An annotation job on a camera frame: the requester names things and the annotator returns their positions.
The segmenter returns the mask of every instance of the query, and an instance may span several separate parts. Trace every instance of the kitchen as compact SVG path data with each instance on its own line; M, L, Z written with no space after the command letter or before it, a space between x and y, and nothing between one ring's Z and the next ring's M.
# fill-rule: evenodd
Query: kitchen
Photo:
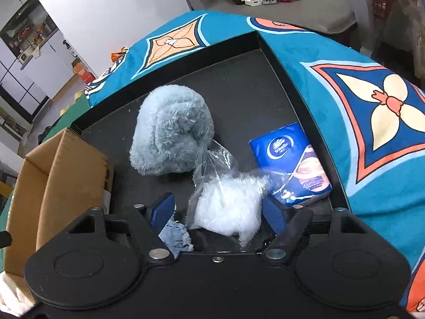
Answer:
M79 58L38 0L0 6L0 136L17 152L42 107L75 75Z

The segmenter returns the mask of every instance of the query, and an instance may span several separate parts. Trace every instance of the vinda logo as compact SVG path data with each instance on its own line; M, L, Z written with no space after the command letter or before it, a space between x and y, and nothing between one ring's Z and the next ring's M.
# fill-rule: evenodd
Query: vinda logo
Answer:
M290 136L274 138L267 147L267 156L272 160L282 158L294 146L294 139Z

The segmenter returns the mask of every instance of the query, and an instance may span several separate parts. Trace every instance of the silver bolt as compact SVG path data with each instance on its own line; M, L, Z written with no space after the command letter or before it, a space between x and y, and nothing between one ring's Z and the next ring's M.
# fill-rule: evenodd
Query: silver bolt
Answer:
M286 257L286 252L279 248L266 250L266 257L272 260L279 260Z
M168 258L169 250L165 248L154 248L149 252L149 256L155 260Z
M224 261L224 257L212 257L212 261L213 262L223 262Z

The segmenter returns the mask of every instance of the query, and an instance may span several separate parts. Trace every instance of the green fabric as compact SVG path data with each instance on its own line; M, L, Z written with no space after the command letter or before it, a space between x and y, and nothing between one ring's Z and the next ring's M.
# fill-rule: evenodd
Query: green fabric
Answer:
M79 118L82 114L90 109L90 105L88 105L88 101L84 95L80 96L77 101L69 107L67 112L63 114L57 124L50 130L48 135L43 139L43 141L48 140L53 137L60 130L70 127L71 124ZM10 194L9 198L6 201L3 212L0 215L0 231L6 230L7 224L7 216L9 215L10 201L12 199L13 192ZM0 272L4 271L3 267L3 249L0 249Z

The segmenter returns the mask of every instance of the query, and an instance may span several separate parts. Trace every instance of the gray table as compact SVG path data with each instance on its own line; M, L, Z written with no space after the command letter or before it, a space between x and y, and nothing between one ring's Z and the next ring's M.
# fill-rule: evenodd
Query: gray table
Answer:
M216 10L255 16L304 27L325 35L341 34L355 25L348 0L300 0L250 7L233 0L187 0L193 10Z

